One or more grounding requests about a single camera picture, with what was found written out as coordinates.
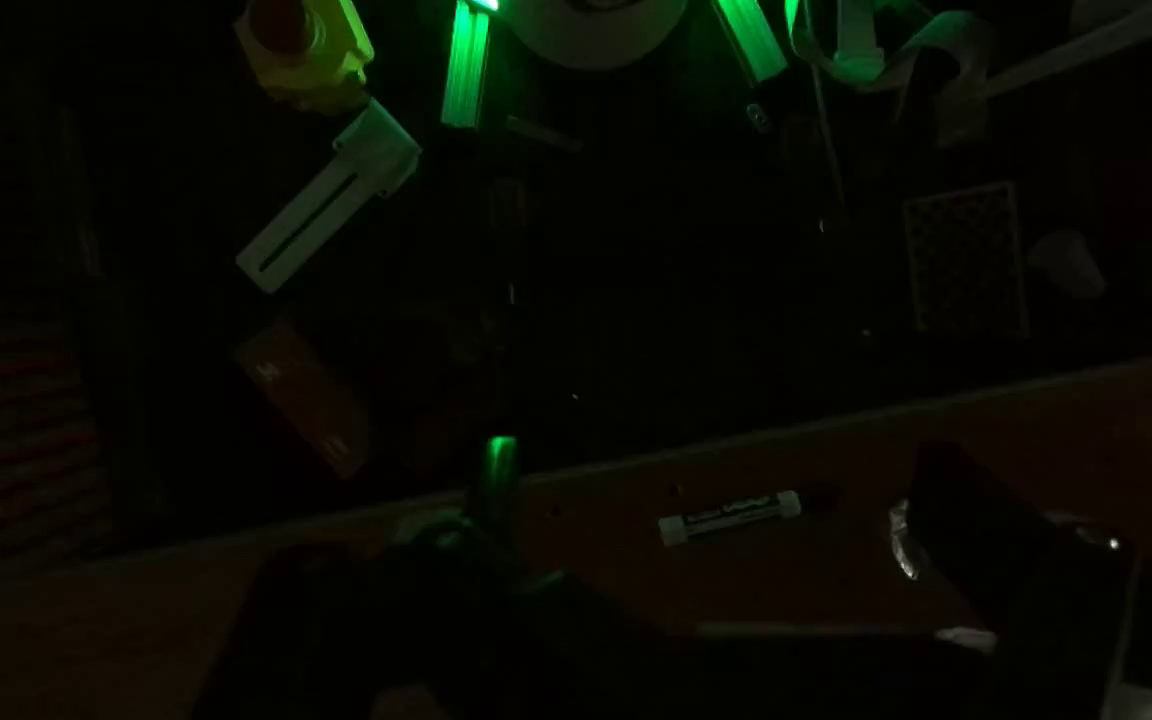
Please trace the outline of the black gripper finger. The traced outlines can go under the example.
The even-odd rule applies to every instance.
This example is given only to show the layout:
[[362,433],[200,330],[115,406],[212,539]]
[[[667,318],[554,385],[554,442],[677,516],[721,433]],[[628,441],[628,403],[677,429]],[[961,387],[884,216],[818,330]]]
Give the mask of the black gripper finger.
[[251,576],[188,720],[377,720],[388,693],[453,717],[468,607],[468,570],[434,546],[286,546]]

